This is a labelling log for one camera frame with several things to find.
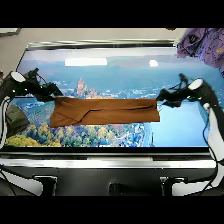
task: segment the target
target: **floor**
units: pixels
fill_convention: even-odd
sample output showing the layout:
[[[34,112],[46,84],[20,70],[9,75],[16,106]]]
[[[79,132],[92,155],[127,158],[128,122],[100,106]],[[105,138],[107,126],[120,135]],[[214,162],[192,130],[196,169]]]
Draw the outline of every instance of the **floor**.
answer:
[[[176,39],[182,28],[23,28],[19,35],[0,37],[0,70],[15,70],[28,43],[62,40]]]

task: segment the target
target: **folded brown fabric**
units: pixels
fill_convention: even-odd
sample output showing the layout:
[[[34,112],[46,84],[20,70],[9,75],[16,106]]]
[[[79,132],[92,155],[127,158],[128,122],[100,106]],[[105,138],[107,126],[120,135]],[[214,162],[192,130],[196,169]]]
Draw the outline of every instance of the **folded brown fabric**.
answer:
[[[156,99],[55,98],[51,128],[68,125],[159,122]]]

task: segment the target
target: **purple cloth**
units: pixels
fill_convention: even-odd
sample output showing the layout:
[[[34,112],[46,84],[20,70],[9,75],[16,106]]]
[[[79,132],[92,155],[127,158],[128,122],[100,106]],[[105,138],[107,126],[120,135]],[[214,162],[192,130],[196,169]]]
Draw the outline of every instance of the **purple cloth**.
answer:
[[[224,28],[188,28],[177,45],[177,57],[197,57],[224,75]]]

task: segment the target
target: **black frame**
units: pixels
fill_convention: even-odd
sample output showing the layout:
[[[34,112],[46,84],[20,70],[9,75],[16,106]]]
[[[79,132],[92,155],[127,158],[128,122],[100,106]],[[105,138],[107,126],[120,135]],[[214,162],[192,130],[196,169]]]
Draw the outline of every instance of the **black frame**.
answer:
[[[133,47],[173,47],[173,40],[108,40],[108,41],[58,41],[40,42],[27,45],[17,65],[16,71],[26,51],[86,49],[86,48],[133,48]],[[1,154],[44,154],[44,155],[209,155],[208,147],[13,147],[4,146]]]

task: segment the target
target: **brown towel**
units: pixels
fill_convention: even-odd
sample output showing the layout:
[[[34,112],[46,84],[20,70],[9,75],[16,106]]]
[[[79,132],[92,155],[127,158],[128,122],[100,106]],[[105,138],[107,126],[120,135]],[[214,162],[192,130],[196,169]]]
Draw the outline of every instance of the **brown towel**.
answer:
[[[51,128],[160,121],[156,99],[55,98]]]

